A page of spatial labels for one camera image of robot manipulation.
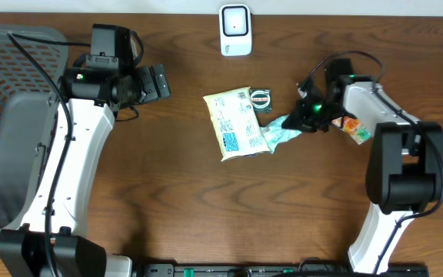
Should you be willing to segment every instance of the white wall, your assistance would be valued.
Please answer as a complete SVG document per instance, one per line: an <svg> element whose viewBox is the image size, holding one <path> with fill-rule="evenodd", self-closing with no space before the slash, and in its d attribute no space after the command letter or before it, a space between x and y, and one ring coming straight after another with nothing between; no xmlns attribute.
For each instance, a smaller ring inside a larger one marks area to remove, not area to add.
<svg viewBox="0 0 443 277"><path fill-rule="evenodd" d="M443 16L443 0L245 0L256 15ZM216 14L223 0L0 0L0 12Z"/></svg>

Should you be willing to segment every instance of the white package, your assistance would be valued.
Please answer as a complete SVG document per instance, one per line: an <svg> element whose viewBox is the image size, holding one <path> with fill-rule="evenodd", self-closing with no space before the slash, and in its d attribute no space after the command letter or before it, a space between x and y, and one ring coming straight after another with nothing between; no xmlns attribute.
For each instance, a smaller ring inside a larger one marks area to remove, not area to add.
<svg viewBox="0 0 443 277"><path fill-rule="evenodd" d="M216 138L225 161L270 152L259 128L249 97L249 87L203 97L208 105Z"/></svg>

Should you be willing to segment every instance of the white rectangular device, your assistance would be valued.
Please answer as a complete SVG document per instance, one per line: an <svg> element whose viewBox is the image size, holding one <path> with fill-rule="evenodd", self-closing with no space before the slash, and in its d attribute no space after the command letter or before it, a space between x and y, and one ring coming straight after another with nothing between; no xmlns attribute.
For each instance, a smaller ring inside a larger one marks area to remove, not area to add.
<svg viewBox="0 0 443 277"><path fill-rule="evenodd" d="M252 50L251 10L247 5L230 4L220 8L221 53L248 55Z"/></svg>

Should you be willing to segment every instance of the wood grain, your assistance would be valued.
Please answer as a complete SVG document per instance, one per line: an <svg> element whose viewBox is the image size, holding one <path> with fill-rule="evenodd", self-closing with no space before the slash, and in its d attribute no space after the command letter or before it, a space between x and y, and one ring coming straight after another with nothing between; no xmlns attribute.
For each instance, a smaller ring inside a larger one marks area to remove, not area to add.
<svg viewBox="0 0 443 277"><path fill-rule="evenodd" d="M213 15L0 14L0 24L44 25L89 42L92 23L133 28L145 64L162 63L169 100L118 123L102 152L89 207L89 238L107 251L179 263L340 259L368 210L371 143L344 133L304 134L274 155L220 163L203 95L250 85L271 88L273 112L288 114L295 84L327 55L357 49L380 57L381 80L402 108L443 127L443 18L253 16L247 57L219 51ZM85 51L72 48L71 58ZM374 73L356 58L355 69ZM406 230L393 261L425 262L443 276L443 207ZM0 275L7 275L0 262Z"/></svg>

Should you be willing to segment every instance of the gray plastic basket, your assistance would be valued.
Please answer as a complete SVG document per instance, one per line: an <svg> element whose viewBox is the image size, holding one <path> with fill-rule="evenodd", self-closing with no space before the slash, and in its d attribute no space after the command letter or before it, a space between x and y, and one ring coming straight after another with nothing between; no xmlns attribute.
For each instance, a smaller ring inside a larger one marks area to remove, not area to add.
<svg viewBox="0 0 443 277"><path fill-rule="evenodd" d="M51 89L9 41L7 31L66 39L52 28L0 25L0 229L17 229L38 188L57 104L49 104ZM18 41L57 83L65 70L68 47Z"/></svg>

